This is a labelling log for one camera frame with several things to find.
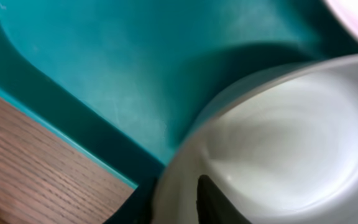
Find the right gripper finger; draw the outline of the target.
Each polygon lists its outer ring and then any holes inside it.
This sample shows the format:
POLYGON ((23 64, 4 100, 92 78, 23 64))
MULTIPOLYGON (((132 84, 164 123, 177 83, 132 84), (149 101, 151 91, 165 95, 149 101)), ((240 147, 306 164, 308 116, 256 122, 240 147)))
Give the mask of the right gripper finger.
POLYGON ((196 208, 199 224, 251 224, 208 175, 198 179, 196 208))

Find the grey shallow bowl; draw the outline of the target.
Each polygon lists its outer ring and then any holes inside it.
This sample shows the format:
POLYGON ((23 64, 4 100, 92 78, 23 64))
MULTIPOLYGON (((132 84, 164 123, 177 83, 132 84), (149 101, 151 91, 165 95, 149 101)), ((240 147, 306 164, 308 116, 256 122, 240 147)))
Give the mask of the grey shallow bowl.
POLYGON ((152 221, 197 223, 202 175, 252 223, 358 223, 358 54, 220 92, 159 180, 152 221))

